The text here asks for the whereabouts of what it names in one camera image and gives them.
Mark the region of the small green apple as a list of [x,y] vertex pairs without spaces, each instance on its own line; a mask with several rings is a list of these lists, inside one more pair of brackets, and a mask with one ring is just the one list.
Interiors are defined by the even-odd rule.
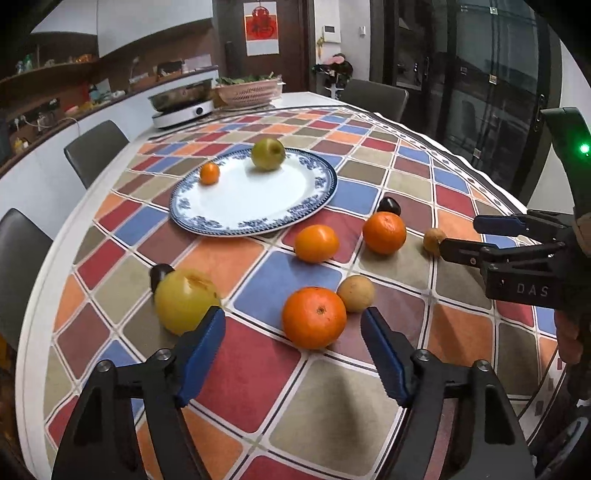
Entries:
[[279,140],[266,137],[252,147],[252,163],[257,169],[273,171],[279,169],[287,153]]

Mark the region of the orange tangerine right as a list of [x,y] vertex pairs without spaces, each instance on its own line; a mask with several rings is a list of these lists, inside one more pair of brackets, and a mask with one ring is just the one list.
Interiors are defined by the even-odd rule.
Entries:
[[363,225],[363,241],[373,252],[393,255],[407,240],[407,228],[403,219],[391,212],[377,212]]

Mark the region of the grey chair left far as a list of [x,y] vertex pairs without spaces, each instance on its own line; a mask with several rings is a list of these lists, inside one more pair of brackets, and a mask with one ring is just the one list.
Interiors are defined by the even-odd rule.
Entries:
[[88,189],[129,140],[112,121],[91,128],[64,148],[64,154],[85,189]]

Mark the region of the large orange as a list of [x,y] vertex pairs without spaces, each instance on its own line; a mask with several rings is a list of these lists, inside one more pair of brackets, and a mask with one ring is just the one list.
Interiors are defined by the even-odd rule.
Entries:
[[346,307],[334,291],[304,287],[287,298],[281,311],[281,327],[287,339],[299,348],[328,347],[346,328]]

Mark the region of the blue white porcelain plate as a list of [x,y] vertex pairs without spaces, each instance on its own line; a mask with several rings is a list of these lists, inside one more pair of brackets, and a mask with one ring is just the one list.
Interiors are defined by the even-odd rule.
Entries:
[[335,168],[314,153],[287,148],[279,169],[256,168],[249,149],[222,154],[214,184],[201,181],[201,167],[172,190],[169,216],[181,228],[206,237],[269,233],[315,215],[338,189]]

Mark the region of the white induction cooker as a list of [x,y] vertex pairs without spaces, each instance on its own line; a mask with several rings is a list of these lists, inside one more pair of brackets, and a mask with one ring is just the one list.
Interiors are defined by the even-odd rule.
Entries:
[[165,130],[204,118],[212,112],[214,112],[214,103],[212,100],[207,100],[169,113],[157,113],[152,116],[152,123],[156,129]]

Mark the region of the small brown fruit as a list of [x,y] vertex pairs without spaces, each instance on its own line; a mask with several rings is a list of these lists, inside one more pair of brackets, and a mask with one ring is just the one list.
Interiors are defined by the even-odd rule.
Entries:
[[439,228],[430,228],[425,232],[423,248],[434,257],[440,257],[440,245],[447,238],[446,233]]

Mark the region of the grey chair far right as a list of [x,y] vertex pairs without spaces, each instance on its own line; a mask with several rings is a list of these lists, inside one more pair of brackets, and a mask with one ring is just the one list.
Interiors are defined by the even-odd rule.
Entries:
[[341,100],[400,122],[409,100],[409,92],[396,86],[351,79],[342,90]]

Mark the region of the dark plum right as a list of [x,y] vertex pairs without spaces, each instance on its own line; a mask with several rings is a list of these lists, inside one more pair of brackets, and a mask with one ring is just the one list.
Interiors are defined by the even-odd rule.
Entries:
[[394,215],[400,216],[402,213],[402,208],[396,199],[385,196],[378,203],[377,212],[392,213]]

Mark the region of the dark plum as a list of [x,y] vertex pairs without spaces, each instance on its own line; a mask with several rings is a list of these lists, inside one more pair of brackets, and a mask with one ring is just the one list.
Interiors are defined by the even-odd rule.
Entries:
[[402,213],[402,208],[396,199],[385,196],[378,203],[377,212],[392,213],[394,215],[400,216]]
[[159,263],[151,267],[149,271],[150,290],[152,293],[156,292],[159,283],[170,273],[174,268],[165,263]]

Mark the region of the large yellow-green apple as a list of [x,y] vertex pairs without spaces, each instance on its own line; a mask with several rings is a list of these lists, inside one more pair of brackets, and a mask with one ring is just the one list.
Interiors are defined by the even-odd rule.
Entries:
[[176,336],[193,331],[209,308],[221,306],[211,278],[192,269],[168,273],[158,283],[153,298],[160,324]]

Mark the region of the grey chair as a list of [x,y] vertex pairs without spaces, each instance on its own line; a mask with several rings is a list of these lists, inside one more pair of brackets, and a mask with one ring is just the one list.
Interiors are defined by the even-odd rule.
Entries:
[[0,223],[1,336],[18,349],[25,311],[52,240],[26,215],[11,208]]
[[396,86],[351,79],[342,90],[341,100],[400,122],[409,100],[409,92]]
[[85,189],[88,189],[129,140],[112,121],[91,128],[64,148],[64,154]]

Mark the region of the small orange mandarin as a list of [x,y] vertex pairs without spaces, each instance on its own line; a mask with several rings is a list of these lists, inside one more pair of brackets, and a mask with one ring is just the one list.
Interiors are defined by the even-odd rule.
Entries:
[[211,186],[218,182],[221,170],[214,162],[207,162],[199,170],[199,182],[205,186]]

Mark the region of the grey chair left near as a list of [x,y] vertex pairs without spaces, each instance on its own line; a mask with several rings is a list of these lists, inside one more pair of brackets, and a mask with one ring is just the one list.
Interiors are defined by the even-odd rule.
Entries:
[[0,223],[1,336],[18,349],[25,311],[52,240],[26,215],[11,208]]

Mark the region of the orange mandarin near plate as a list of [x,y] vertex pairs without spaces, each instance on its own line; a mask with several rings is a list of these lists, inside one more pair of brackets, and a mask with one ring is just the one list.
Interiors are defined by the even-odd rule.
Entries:
[[339,251],[339,237],[328,225],[305,227],[294,239],[294,253],[301,261],[317,264],[332,258]]

